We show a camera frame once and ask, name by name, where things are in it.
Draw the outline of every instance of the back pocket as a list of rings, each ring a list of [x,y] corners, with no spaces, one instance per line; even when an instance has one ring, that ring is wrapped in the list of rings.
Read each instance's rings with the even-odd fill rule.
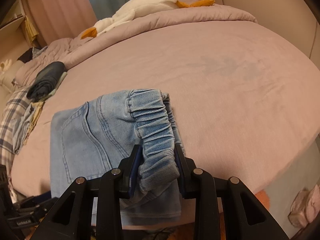
[[[62,127],[62,158],[69,184],[80,176],[94,179],[111,169],[105,149],[90,131],[88,111],[86,102]]]

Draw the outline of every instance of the pillow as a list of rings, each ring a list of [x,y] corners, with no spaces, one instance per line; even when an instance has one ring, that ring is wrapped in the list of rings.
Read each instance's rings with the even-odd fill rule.
[[[21,68],[23,65],[24,63],[22,61],[17,60],[7,71],[5,71],[0,76],[0,85],[8,92],[13,93],[15,90],[17,90],[18,87],[13,82],[13,80],[19,68]]]
[[[9,129],[8,126],[11,120],[22,117],[31,103],[31,101],[27,99],[28,90],[29,87],[25,87],[11,95],[4,108],[0,124],[0,164],[5,165],[7,168],[11,197],[15,195],[13,193],[10,176],[14,154],[12,149],[12,130]]]

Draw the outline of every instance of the bed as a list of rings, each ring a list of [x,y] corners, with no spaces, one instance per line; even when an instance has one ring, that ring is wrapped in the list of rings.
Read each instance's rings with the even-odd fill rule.
[[[268,190],[299,158],[309,158],[319,134],[319,70],[254,16],[232,7],[151,14],[59,60],[68,75],[12,166],[12,184],[26,196],[50,189],[53,114],[118,90],[168,92],[186,156],[215,177],[239,177],[254,193]],[[41,67],[19,70],[21,83],[30,83]],[[311,180],[319,177],[315,172]],[[177,223],[193,220],[194,203],[183,201]]]

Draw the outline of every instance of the pink towel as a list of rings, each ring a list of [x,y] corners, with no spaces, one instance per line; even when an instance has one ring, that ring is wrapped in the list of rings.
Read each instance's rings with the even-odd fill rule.
[[[288,216],[294,227],[305,228],[311,223],[320,210],[320,189],[318,185],[308,191],[304,188],[298,193],[291,206]]]

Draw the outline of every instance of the metal screw head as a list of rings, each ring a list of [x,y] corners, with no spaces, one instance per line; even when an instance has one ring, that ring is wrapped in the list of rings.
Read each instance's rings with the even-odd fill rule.
[[[203,173],[203,170],[201,170],[200,168],[195,168],[195,169],[193,170],[193,173],[194,173],[194,174],[197,174],[197,175],[201,175],[201,174]]]
[[[77,183],[77,184],[82,184],[82,183],[84,183],[84,177],[79,177],[79,178],[77,178],[77,179],[76,179],[76,183]]]
[[[121,170],[118,169],[118,168],[114,168],[114,169],[112,169],[112,171],[111,171],[111,173],[112,173],[113,175],[118,175],[120,172],[121,172]]]
[[[238,184],[239,183],[239,179],[237,177],[232,177],[230,178],[230,181],[233,183],[233,184]]]

